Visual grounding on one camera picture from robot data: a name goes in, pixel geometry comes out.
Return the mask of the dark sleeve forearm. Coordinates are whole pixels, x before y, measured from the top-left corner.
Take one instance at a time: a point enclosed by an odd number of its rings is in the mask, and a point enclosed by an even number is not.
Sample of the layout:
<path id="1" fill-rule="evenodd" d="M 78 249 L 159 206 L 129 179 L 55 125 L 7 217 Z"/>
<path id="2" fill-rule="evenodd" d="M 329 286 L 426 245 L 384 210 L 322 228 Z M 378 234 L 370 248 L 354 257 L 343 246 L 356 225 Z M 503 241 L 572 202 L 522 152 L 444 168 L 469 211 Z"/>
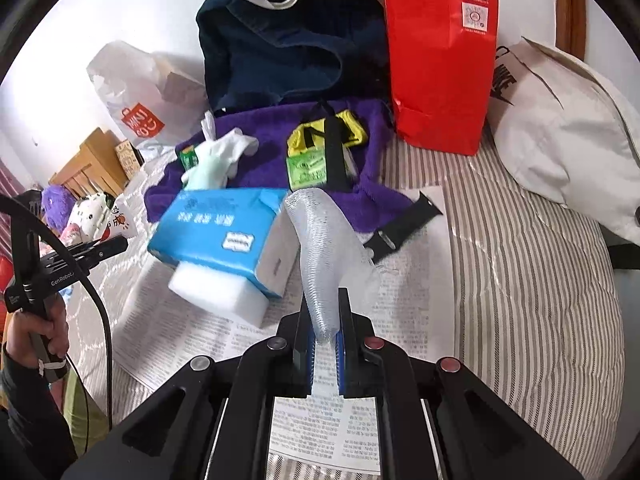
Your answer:
<path id="1" fill-rule="evenodd" d="M 59 479 L 77 460 L 70 428 L 38 370 L 3 355 L 1 385 L 1 477 Z"/>

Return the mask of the person's left hand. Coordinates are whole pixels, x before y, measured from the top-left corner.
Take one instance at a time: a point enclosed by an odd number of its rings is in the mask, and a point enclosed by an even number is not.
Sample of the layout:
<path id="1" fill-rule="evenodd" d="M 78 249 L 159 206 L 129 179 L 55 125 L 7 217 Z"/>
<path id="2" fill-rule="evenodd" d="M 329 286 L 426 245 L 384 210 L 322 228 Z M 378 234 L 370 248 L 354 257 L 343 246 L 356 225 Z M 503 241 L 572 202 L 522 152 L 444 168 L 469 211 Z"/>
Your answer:
<path id="1" fill-rule="evenodd" d="M 58 358 L 64 358 L 70 348 L 64 301 L 60 295 L 51 297 L 51 300 L 49 321 L 29 312 L 16 311 L 9 322 L 6 353 L 21 366 L 38 367 L 37 353 L 30 338 L 32 335 L 46 338 L 49 341 L 48 351 Z"/>

